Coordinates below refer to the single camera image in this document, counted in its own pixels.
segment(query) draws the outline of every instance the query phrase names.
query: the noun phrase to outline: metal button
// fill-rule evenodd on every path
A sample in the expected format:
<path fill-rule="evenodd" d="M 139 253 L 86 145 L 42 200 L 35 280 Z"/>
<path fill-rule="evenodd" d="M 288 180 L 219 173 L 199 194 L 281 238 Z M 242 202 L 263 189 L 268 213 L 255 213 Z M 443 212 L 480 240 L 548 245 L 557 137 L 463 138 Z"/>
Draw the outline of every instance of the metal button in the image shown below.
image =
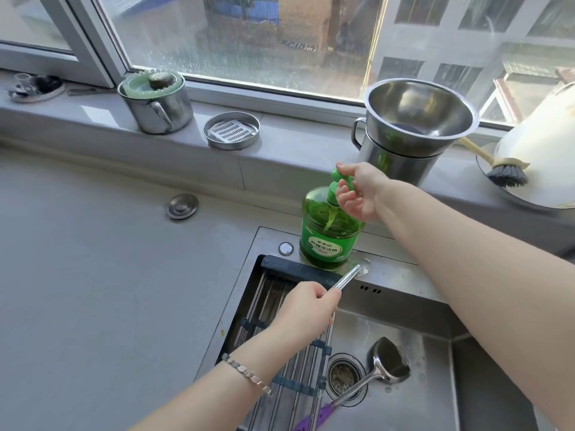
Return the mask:
<path fill-rule="evenodd" d="M 198 199 L 192 194 L 177 195 L 166 207 L 166 214 L 172 219 L 186 219 L 198 210 Z"/>
<path fill-rule="evenodd" d="M 293 245 L 290 242 L 284 242 L 279 245 L 278 251 L 283 256 L 291 256 L 293 254 Z"/>

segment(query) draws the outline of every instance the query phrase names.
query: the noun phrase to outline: windowsill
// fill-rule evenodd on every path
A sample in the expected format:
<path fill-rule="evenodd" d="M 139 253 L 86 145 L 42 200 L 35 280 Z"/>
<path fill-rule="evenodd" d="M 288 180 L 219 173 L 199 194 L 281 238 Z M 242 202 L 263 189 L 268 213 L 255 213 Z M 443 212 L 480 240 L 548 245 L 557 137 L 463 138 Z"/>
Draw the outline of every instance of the windowsill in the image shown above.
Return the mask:
<path fill-rule="evenodd" d="M 12 73 L 0 71 L 0 86 L 11 83 Z M 216 150 L 208 146 L 201 130 L 210 117 L 229 108 L 197 101 L 192 105 L 194 119 L 187 127 L 155 136 L 138 130 L 115 93 L 63 94 L 35 104 L 18 104 L 2 94 L 0 136 L 295 202 L 310 188 L 329 183 L 336 161 L 357 158 L 348 127 L 256 112 L 250 113 L 262 127 L 254 145 L 242 151 Z M 496 132 L 483 131 L 486 134 L 479 137 L 493 137 Z M 562 252 L 575 242 L 575 210 L 542 212 L 507 201 L 463 147 L 450 148 L 437 161 L 423 189 L 481 222 L 548 251 Z"/>

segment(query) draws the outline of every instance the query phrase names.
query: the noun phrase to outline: bracelet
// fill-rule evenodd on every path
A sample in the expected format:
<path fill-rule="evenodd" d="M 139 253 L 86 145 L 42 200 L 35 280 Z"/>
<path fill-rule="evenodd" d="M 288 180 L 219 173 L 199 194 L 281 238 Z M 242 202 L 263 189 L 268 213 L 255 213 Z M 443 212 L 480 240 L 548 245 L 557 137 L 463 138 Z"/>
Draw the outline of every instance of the bracelet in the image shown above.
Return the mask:
<path fill-rule="evenodd" d="M 235 361 L 228 354 L 224 353 L 221 359 L 228 363 L 234 369 L 237 369 L 244 377 L 248 378 L 251 382 L 256 383 L 256 385 L 263 390 L 263 392 L 271 398 L 271 389 L 262 383 L 261 379 L 256 377 L 253 372 L 250 372 L 245 366 L 242 366 L 237 361 Z"/>

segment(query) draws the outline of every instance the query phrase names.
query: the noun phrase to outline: gray countertop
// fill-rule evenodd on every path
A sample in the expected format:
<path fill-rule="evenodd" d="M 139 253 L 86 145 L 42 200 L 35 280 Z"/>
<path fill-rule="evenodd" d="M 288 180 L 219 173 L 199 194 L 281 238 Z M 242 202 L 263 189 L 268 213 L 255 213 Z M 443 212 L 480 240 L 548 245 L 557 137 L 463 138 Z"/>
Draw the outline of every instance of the gray countertop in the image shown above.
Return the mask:
<path fill-rule="evenodd" d="M 7 149 L 0 181 L 0 429 L 133 425 L 194 380 L 258 227 L 301 226 L 203 195 L 173 222 L 180 189 Z"/>

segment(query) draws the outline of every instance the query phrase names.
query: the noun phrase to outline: stainless steel bowl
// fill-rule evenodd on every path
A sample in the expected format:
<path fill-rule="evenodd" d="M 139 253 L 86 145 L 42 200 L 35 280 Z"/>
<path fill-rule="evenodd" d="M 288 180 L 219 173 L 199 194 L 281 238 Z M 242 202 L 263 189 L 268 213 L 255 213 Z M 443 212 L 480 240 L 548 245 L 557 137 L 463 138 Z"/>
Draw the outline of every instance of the stainless steel bowl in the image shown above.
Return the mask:
<path fill-rule="evenodd" d="M 242 139 L 239 142 L 232 142 L 232 143 L 222 142 L 218 138 L 213 137 L 211 135 L 211 133 L 209 132 L 209 130 L 214 125 L 217 125 L 221 122 L 233 121 L 234 119 L 237 122 L 241 122 L 241 124 L 252 129 L 254 132 L 250 136 L 246 137 L 245 139 Z M 260 129 L 259 121 L 254 115 L 250 115 L 249 113 L 245 113 L 245 112 L 224 112 L 224 113 L 219 113 L 218 115 L 210 118 L 205 123 L 205 125 L 204 125 L 204 136 L 207 139 L 208 144 L 210 146 L 213 146 L 215 148 L 220 148 L 220 149 L 226 149 L 226 150 L 237 150 L 237 149 L 247 148 L 248 146 L 253 145 L 253 143 L 255 143 L 255 141 L 259 137 L 259 129 Z"/>
<path fill-rule="evenodd" d="M 479 125 L 479 115 L 469 101 L 429 81 L 379 81 L 367 90 L 365 106 L 371 139 L 406 157 L 441 154 Z"/>

